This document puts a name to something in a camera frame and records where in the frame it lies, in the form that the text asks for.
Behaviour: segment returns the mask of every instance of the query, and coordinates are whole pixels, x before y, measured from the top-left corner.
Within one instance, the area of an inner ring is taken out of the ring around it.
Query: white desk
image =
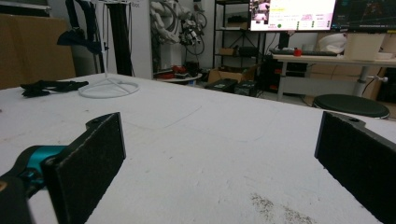
[[[294,57],[292,55],[274,55],[274,59],[283,63],[282,74],[280,76],[279,88],[277,92],[277,100],[282,99],[283,92],[318,95],[326,93],[343,93],[361,96],[366,85],[368,71],[371,66],[378,67],[396,67],[396,59],[355,61],[338,57],[318,57],[318,56],[301,56]],[[288,63],[323,63],[323,64],[339,64],[339,65],[358,65],[362,66],[361,74],[357,82],[350,81],[334,81],[317,78],[305,77],[286,77]]]
[[[314,157],[321,110],[118,78],[140,90],[105,100],[0,91],[0,174],[26,148],[68,145],[87,121],[120,112],[127,158],[88,223],[377,223]],[[395,122],[356,117],[396,142]],[[30,205],[36,223],[56,223],[45,190]]]

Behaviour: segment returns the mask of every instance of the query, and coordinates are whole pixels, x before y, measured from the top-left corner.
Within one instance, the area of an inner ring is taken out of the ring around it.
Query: black cord
[[[378,75],[379,75],[379,73],[382,71],[382,68],[381,69],[379,69],[379,71],[376,73],[376,77],[378,77]],[[361,93],[361,95],[363,95],[364,94],[364,92],[367,90],[367,87],[369,87],[369,85],[374,81],[375,79],[373,78],[365,87],[364,87],[364,90],[363,90],[363,92]]]
[[[265,55],[268,55],[268,50],[269,50],[269,48],[271,47],[271,45],[274,43],[274,41],[275,41],[275,37],[277,36],[277,33],[274,35],[274,38],[273,38],[273,40],[271,41],[271,43],[268,45],[268,48],[265,50]]]
[[[367,87],[374,81],[374,79],[372,79],[365,87],[364,90],[361,94],[364,94],[364,92],[366,91]]]

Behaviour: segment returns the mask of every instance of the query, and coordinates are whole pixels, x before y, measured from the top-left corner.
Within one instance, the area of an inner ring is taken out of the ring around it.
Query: television
[[[332,31],[386,33],[396,30],[395,0],[337,0]]]
[[[249,30],[330,31],[336,0],[250,0]]]

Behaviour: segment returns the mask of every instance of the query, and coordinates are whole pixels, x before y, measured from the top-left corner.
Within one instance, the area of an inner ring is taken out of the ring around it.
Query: round stool seat
[[[313,106],[377,119],[386,119],[389,109],[380,103],[359,96],[325,94],[315,97]]]

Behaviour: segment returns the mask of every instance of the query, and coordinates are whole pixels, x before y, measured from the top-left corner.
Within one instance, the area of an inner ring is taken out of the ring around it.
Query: white wall
[[[150,45],[150,20],[149,20],[149,0],[133,0],[133,45],[132,45],[132,62],[134,66],[134,71],[137,77],[151,78],[152,74],[152,63],[151,63],[151,45]],[[193,11],[192,0],[179,0],[179,3],[183,7],[188,7]],[[202,0],[202,9],[205,11],[205,16],[207,18],[207,26],[204,29],[205,35],[202,36],[205,42],[205,51],[203,54],[195,56],[190,54],[187,55],[187,61],[198,61],[201,68],[211,68],[212,67],[212,55],[213,55],[213,31],[214,31],[214,15],[215,15],[215,3],[213,0]],[[57,18],[64,18],[68,21],[68,15],[64,1],[59,0],[49,0],[49,5],[52,8],[52,14]],[[227,12],[238,12],[247,10],[246,5],[233,5],[227,6]],[[81,27],[85,29],[85,20],[82,10],[76,4],[76,10],[78,11],[78,19]],[[266,38],[266,46],[268,46],[274,34],[268,34]],[[317,34],[296,34],[290,39],[290,47],[300,48],[302,44],[315,44]],[[275,41],[272,46],[277,45],[278,37],[276,36]],[[183,47],[180,49],[180,55],[182,57],[181,61],[185,61],[185,49]],[[78,76],[95,74],[96,70],[94,67],[93,56],[84,47],[74,46],[72,47],[75,67],[77,69]],[[109,51],[109,63],[108,71],[111,73],[116,73],[116,65],[114,59],[113,48],[110,46]]]
[[[52,16],[56,18],[63,18],[69,21],[64,0],[49,0],[49,5],[52,8]],[[86,23],[84,13],[77,3],[76,11],[78,14],[78,22],[82,29],[86,30]],[[102,10],[98,10],[97,18],[99,24],[102,20]],[[132,0],[132,55],[131,60],[134,67],[134,74],[137,77],[152,79],[152,65],[151,65],[151,43],[149,31],[149,1],[147,0]],[[111,24],[109,24],[109,37],[105,38],[109,43],[108,51],[108,72],[117,73],[115,63],[114,48],[112,46],[111,38]],[[82,46],[72,47],[76,73],[78,76],[95,74],[96,69],[92,54]]]

